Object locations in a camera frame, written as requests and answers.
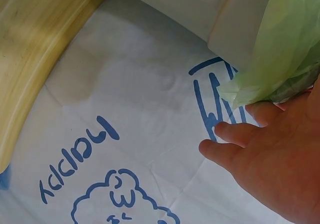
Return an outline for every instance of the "white bag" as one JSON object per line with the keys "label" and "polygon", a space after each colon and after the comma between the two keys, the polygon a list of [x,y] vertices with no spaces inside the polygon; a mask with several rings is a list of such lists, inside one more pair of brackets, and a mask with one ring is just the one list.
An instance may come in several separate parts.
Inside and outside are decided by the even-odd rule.
{"label": "white bag", "polygon": [[208,42],[237,69],[252,57],[269,0],[142,0]]}

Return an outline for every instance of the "plastic bag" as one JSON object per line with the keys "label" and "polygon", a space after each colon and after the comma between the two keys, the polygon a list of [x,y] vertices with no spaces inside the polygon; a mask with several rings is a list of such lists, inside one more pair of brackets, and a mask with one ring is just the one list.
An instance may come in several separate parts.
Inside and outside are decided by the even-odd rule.
{"label": "plastic bag", "polygon": [[320,0],[270,0],[253,61],[218,91],[234,108],[283,102],[308,89],[320,72]]}

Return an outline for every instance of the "hand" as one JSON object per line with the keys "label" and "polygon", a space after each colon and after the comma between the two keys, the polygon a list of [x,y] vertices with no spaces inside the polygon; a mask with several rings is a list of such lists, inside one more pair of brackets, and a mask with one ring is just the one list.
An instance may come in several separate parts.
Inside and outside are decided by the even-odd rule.
{"label": "hand", "polygon": [[228,144],[205,140],[200,152],[289,221],[320,223],[320,80],[311,93],[280,106],[246,109],[262,128],[220,123],[215,133]]}

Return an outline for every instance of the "blue cartoon drawing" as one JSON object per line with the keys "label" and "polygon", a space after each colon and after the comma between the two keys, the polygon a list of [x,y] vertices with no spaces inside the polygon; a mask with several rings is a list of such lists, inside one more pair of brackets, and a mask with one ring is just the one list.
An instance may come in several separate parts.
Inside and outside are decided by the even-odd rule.
{"label": "blue cartoon drawing", "polygon": [[73,204],[74,224],[180,224],[177,215],[159,206],[128,169],[110,170],[104,182],[91,185]]}
{"label": "blue cartoon drawing", "polygon": [[[189,71],[189,75],[190,76],[193,76],[194,74],[196,74],[198,71],[210,66],[210,65],[213,65],[213,64],[218,64],[218,63],[224,63],[224,66],[225,66],[225,70],[228,74],[228,78],[229,80],[233,79],[234,78],[234,74],[237,72],[237,70],[235,68],[232,68],[227,62],[225,62],[222,58],[220,57],[216,57],[216,58],[213,58],[213,59],[210,59],[210,60],[207,60],[195,67],[193,67],[190,71]],[[201,117],[203,119],[203,122],[205,124],[205,128],[209,134],[209,137],[211,140],[213,141],[216,141],[216,136],[213,132],[213,127],[215,127],[219,122],[221,121],[225,121],[224,117],[223,117],[223,113],[222,113],[222,107],[224,107],[224,109],[226,110],[227,112],[227,115],[230,119],[230,122],[231,124],[236,124],[237,123],[237,120],[235,118],[235,115],[234,113],[232,112],[232,109],[231,109],[231,106],[230,104],[221,99],[220,96],[219,96],[219,93],[218,93],[218,90],[217,90],[217,87],[220,85],[220,82],[218,80],[218,78],[216,77],[216,75],[214,73],[209,73],[208,74],[208,77],[209,77],[209,81],[211,83],[211,88],[212,88],[212,91],[213,91],[213,101],[215,103],[215,111],[216,111],[216,115],[209,112],[207,113],[206,111],[206,108],[205,108],[205,105],[204,105],[204,101],[202,99],[202,94],[201,94],[201,89],[200,89],[200,85],[199,85],[199,80],[194,80],[193,81],[193,87],[194,87],[194,94],[195,94],[195,98],[196,98],[196,101],[197,101],[197,104],[198,104],[198,107],[199,107],[199,110],[200,110],[200,114],[201,114]],[[246,113],[245,113],[245,110],[243,107],[240,107],[238,108],[239,113],[240,113],[240,117],[241,117],[241,120],[240,122],[247,122],[247,118],[246,118]]]}

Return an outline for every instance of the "wooden edge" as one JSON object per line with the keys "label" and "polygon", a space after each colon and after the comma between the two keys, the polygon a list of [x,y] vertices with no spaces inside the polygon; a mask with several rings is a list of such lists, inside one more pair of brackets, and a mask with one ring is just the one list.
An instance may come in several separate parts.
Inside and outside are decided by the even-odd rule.
{"label": "wooden edge", "polygon": [[0,173],[56,61],[103,1],[8,0],[0,6]]}

